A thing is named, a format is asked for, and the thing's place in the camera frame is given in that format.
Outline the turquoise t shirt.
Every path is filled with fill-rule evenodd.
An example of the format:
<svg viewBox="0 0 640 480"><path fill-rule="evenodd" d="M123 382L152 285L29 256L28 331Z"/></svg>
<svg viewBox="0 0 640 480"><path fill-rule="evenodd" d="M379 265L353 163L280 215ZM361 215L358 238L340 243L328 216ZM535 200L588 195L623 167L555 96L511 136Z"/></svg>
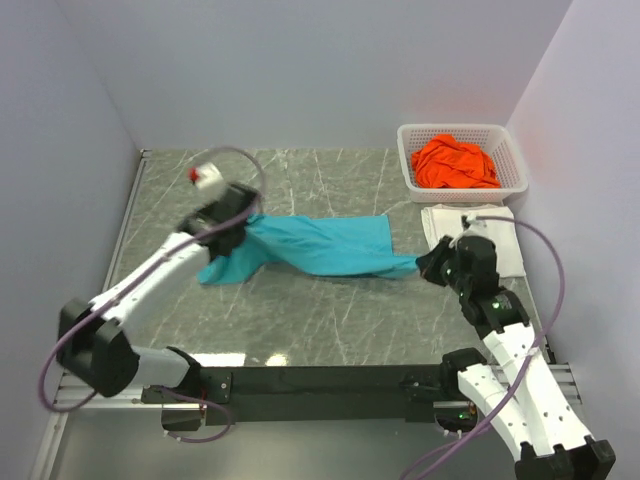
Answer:
<svg viewBox="0 0 640 480"><path fill-rule="evenodd" d="M385 215L314 219L257 214L250 218L244 242L196 278L202 285L238 284L275 264L316 277L400 279L417 271L414 255L394 252Z"/></svg>

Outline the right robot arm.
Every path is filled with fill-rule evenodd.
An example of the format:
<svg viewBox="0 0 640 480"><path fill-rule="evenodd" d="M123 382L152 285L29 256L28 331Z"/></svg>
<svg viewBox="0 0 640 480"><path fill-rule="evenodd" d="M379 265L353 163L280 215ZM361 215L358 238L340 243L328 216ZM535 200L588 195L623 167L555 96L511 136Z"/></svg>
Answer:
<svg viewBox="0 0 640 480"><path fill-rule="evenodd" d="M449 287L461 312L501 367L501 384L475 349L444 356L439 387L466 397L484 415L511 454L519 479L604 479L616 455L597 440L562 392L519 297L503 287L494 243L483 236L444 236L417 259L429 283Z"/></svg>

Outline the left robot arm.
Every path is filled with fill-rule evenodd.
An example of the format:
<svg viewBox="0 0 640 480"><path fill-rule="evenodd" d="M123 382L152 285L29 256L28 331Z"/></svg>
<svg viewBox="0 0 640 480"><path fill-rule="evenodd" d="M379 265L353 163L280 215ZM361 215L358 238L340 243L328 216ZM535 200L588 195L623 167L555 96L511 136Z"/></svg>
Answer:
<svg viewBox="0 0 640 480"><path fill-rule="evenodd" d="M133 385L164 387L179 402L199 395L201 366L193 357L175 347L138 347L130 337L175 287L243 243L259 198L247 185L227 184L124 280L89 302L68 302L59 315L57 362L106 398Z"/></svg>

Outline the folded white t shirt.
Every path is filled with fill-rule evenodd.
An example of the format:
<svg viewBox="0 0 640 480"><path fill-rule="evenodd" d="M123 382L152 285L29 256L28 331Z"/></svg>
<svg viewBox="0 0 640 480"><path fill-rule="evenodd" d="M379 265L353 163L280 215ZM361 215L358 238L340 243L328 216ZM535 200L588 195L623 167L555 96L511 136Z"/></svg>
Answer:
<svg viewBox="0 0 640 480"><path fill-rule="evenodd" d="M513 220L508 207L482 205L480 207L453 207L437 204L421 210L421 221L427 244L433 249L443 236L458 237L463 231L462 216L497 216ZM497 271L502 278L525 277L524 262L516 235L510 222L485 223L484 235L492 240L497 251Z"/></svg>

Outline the white plastic laundry basket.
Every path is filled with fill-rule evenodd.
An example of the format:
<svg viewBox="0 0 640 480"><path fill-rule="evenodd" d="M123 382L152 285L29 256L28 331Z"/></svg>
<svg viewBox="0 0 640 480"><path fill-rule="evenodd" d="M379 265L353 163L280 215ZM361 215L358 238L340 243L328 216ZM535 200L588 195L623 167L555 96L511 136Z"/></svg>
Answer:
<svg viewBox="0 0 640 480"><path fill-rule="evenodd" d="M425 189L418 186L411 155L424 147L433 137L450 134L457 141L478 146L488 154L497 170L499 189ZM397 148L401 171L414 203L483 204L501 203L508 197L528 188L527 169L510 133L495 124L427 123L405 124L397 129Z"/></svg>

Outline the orange t shirt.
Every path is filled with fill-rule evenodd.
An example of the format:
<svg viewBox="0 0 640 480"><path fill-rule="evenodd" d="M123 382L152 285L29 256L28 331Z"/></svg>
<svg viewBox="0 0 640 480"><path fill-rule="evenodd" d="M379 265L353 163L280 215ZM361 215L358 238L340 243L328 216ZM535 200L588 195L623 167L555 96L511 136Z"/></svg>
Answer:
<svg viewBox="0 0 640 480"><path fill-rule="evenodd" d="M500 189L496 166L477 145L440 134L411 154L416 183L425 189Z"/></svg>

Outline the black base crossbar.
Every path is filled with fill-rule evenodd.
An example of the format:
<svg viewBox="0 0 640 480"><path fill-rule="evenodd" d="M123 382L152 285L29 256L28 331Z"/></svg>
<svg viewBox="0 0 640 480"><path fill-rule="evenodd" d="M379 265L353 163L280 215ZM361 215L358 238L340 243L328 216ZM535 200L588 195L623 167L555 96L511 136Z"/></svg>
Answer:
<svg viewBox="0 0 640 480"><path fill-rule="evenodd" d="M478 419L437 365L205 367L200 387L181 393L236 422L403 419L467 432Z"/></svg>

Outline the aluminium rail frame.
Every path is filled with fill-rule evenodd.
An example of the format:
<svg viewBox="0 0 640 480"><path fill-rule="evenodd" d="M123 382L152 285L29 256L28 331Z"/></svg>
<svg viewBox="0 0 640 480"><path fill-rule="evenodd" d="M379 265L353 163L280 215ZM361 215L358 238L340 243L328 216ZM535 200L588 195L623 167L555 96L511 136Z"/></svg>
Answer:
<svg viewBox="0 0 640 480"><path fill-rule="evenodd" d="M221 194L223 188L229 183L231 183L231 182L228 182L228 181L225 180L224 185L221 186L218 189L215 189L215 190L209 189L209 190L201 191L201 190L198 190L196 188L198 190L198 192L202 195L203 200L204 200L204 203L203 203L202 207L205 206L206 204L208 204L210 201L216 199ZM257 190L260 193L260 200L258 201L258 204L254 208L252 213L249 215L248 224L249 224L250 218L252 216L260 214L259 213L259 208L260 208L260 206L262 204L262 200L263 200L264 195L265 195L265 189L264 188L260 187L260 188L253 188L253 189ZM485 222L489 221L487 216L479 216L479 217L482 220L484 220ZM537 339L537 341L539 343L539 348L543 353L541 344L542 344L544 335L543 335L543 333L541 331L537 330L535 327L534 327L534 329L535 329L535 332L536 332L536 339ZM57 343L54 346L52 352L49 355L49 361L50 362L58 363L56 358L55 358L55 353L59 349L59 347L60 347L60 342L59 342L59 324L58 324L58 340L57 340ZM507 382L507 380L506 380L505 376L502 373L501 367L498 365L497 361L493 358L493 356L491 355L489 349L485 346L485 350L484 351L479 351L479 350L477 350L477 351L487 360L487 363L491 366L491 368L494 371L494 373L496 374L497 379L499 380L499 382L501 384L505 384ZM442 363L442 360L441 360L441 362L439 364L437 364L437 366L440 367L440 376L441 376L441 363ZM206 366L202 365L198 360L196 360L196 361L200 364L201 370L206 367ZM556 380L557 380L562 392L564 393L564 395L566 396L569 404L573 408L573 405L572 405L572 402L571 402L572 401L572 397L571 397L571 395L569 393L569 390L568 390L569 387L568 387L567 382L559 375L558 369L557 369L557 367L555 365L552 365L550 363L548 363L548 364L549 364L550 369L551 369L553 375L555 376L555 378L556 378ZM214 403L214 402L209 401L209 400L198 400L193 396L183 395L181 392L178 392L178 391L172 390L172 389L167 389L165 387L150 387L150 386L143 386L143 385L133 385L133 386L127 387L122 392L127 391L129 389L132 389L134 387L140 387L141 388L141 390L142 390L141 400L142 400L143 403L151 404L151 405L158 405L158 406L160 406L162 408L165 433L168 436L170 436L170 437L172 437L172 438L174 438L174 439L176 439L178 441L184 441L185 438L186 438L185 428L182 427L180 425L180 423L179 423L179 416L180 416L181 413L191 413L191 414L193 414L195 416L195 418L197 419L197 421L199 423L218 424L224 430L229 430L235 423L238 423L238 422L236 422L236 421L234 421L232 419L231 412L227 408L225 408L225 407L223 407L223 406L221 406L221 405L219 405L217 403ZM93 388L91 388L91 387L89 387L89 388L91 389L91 392L92 392L93 395L102 396L102 395L98 394ZM423 479L423 478L427 477L428 475L432 474L438 467L440 467L446 460L450 459L456 452L459 451L459 449L463 445L468 443L471 439L473 439L474 437L476 437L478 435L483 434L487 430L495 431L491 426L481 427L479 425L480 422L484 420L484 418L485 418L484 415L478 410L478 419L477 419L475 425L472 426L471 429L469 431L467 431L467 432L463 432L461 430L452 430L452 429L444 427L446 431L454 432L456 434L456 436L457 436L456 440L454 442L446 445L446 446L438 448L436 451L434 451L432 453L428 453L428 454L424 455L423 457L421 457L411 467L409 467L406 470L406 475L410 476L410 477L417 478L417 479Z"/></svg>

